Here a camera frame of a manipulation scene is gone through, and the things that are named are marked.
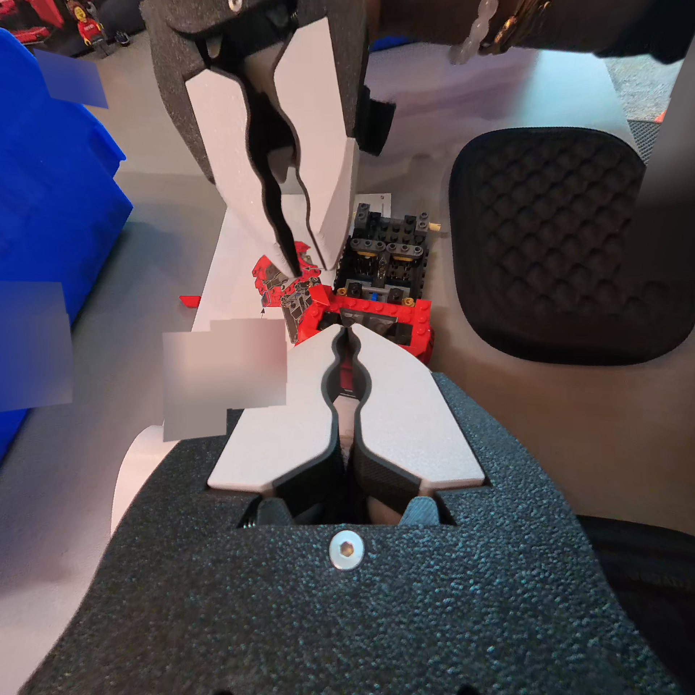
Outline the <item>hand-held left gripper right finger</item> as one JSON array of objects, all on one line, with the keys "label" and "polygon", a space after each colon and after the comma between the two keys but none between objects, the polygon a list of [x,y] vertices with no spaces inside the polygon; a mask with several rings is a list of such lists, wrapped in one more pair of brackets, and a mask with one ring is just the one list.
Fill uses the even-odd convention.
[{"label": "hand-held left gripper right finger", "polygon": [[350,342],[355,454],[395,473],[401,496],[481,487],[485,474],[430,369],[365,326],[351,326]]}]

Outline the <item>white instruction booklet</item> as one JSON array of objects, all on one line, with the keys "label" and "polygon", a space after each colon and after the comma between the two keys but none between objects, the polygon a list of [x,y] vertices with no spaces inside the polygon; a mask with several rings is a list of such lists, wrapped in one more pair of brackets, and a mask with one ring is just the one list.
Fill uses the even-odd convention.
[{"label": "white instruction booklet", "polygon": [[[373,211],[390,217],[391,194],[362,194],[355,198],[355,206],[370,204]],[[287,220],[294,225],[292,233],[299,243],[310,245],[308,233],[298,229],[304,222],[306,204],[299,194],[283,195],[283,211]],[[239,228],[233,213],[225,213],[210,271],[202,291],[202,300],[193,323],[193,332],[210,329],[213,320],[283,317],[282,309],[275,304],[261,301],[252,275],[256,262],[261,258],[256,252],[256,242]],[[346,395],[335,400],[338,413],[339,441],[345,464],[347,464],[354,436],[354,412],[357,401]],[[131,444],[119,470],[112,506],[111,535],[115,533],[127,508],[137,496],[145,481],[153,473],[172,448],[176,440],[168,440],[162,425],[151,425],[143,430]]]}]

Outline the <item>black fabric bag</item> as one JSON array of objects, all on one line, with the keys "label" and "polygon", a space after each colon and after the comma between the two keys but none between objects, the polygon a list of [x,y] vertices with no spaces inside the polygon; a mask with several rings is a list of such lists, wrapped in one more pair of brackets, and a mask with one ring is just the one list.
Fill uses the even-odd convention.
[{"label": "black fabric bag", "polygon": [[686,694],[694,693],[694,536],[578,516],[622,608]]}]

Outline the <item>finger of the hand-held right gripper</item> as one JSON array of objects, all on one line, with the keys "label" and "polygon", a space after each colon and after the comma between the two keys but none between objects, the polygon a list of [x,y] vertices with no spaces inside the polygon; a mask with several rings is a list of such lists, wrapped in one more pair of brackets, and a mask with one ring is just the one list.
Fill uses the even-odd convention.
[{"label": "finger of the hand-held right gripper", "polygon": [[307,227],[324,269],[333,270],[352,221],[359,160],[346,134],[327,18],[296,30],[273,72],[279,108],[298,146]]},{"label": "finger of the hand-held right gripper", "polygon": [[186,90],[222,199],[259,253],[287,277],[298,277],[294,238],[244,82],[208,68],[187,80]]}]

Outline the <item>person's right hand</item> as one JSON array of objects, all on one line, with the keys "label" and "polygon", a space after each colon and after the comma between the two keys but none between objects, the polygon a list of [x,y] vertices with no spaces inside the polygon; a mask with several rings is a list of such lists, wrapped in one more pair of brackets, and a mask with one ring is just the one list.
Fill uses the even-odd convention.
[{"label": "person's right hand", "polygon": [[370,40],[457,45],[470,34],[478,1],[365,1]]}]

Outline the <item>red and black lego car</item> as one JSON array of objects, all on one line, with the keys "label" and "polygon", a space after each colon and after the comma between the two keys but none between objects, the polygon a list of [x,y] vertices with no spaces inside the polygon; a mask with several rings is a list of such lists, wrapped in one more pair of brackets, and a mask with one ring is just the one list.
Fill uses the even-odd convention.
[{"label": "red and black lego car", "polygon": [[335,325],[362,325],[428,364],[435,333],[423,299],[430,249],[441,231],[428,213],[388,218],[360,203],[332,284],[312,279],[289,336],[294,346]]}]

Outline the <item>blue plastic bin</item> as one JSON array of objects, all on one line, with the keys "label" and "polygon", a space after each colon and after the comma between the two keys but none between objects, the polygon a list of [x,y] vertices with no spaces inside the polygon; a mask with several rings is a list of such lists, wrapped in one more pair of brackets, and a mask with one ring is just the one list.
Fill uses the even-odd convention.
[{"label": "blue plastic bin", "polygon": [[105,103],[95,64],[33,54],[1,30],[1,150],[70,177],[100,163],[113,177],[126,155],[85,107]]},{"label": "blue plastic bin", "polygon": [[84,160],[1,152],[1,457],[31,409],[65,404],[68,327],[133,205],[122,152]]}]

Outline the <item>lego set box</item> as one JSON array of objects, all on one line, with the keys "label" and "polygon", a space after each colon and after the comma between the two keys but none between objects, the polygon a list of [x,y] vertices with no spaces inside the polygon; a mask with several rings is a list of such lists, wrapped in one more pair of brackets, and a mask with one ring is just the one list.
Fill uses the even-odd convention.
[{"label": "lego set box", "polygon": [[100,58],[112,52],[92,1],[2,1],[1,27],[30,51]]}]

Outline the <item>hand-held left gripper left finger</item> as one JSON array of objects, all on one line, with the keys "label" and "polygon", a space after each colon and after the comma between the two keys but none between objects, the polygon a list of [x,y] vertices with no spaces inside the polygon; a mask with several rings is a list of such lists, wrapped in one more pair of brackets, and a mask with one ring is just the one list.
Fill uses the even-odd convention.
[{"label": "hand-held left gripper left finger", "polygon": [[346,331],[332,325],[288,351],[284,405],[246,409],[210,474],[209,488],[267,494],[339,450],[334,401]]}]

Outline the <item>person's right forearm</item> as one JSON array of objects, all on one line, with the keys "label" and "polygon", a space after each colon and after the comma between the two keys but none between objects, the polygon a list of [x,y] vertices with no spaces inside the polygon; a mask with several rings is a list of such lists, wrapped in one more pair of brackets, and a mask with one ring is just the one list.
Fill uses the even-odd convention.
[{"label": "person's right forearm", "polygon": [[693,1],[499,1],[480,48],[648,55],[670,65],[686,56],[693,36]]}]

